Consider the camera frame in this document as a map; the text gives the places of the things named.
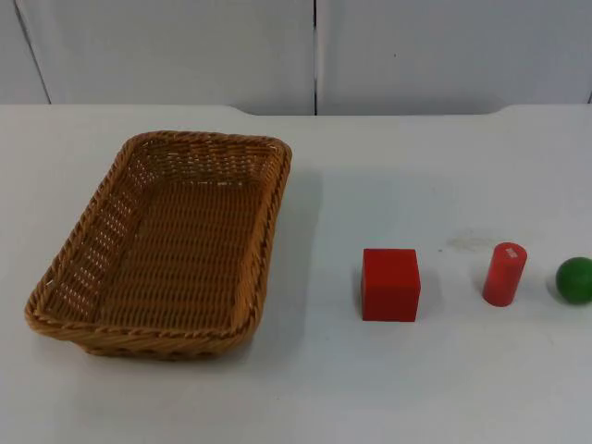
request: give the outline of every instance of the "red cylinder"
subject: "red cylinder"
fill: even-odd
[[[526,250],[512,242],[496,246],[491,257],[487,279],[483,287],[483,299],[491,305],[510,305],[526,264]]]

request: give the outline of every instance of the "basket bottom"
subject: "basket bottom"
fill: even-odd
[[[257,185],[172,183],[159,189],[126,240],[95,322],[230,328],[259,196]]]

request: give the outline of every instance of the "white wall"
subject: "white wall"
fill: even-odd
[[[0,104],[46,104],[47,98],[12,0],[0,0]]]
[[[18,0],[52,103],[312,114],[312,0]]]
[[[317,0],[317,32],[319,114],[483,113],[592,91],[590,0]]]

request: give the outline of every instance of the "white label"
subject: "white label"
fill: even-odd
[[[506,253],[512,258],[515,259],[518,257],[518,254],[512,248],[506,248]]]

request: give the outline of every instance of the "wicker basket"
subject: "wicker basket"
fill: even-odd
[[[188,359],[247,340],[263,304],[290,148],[160,131],[124,145],[25,308],[89,353]]]

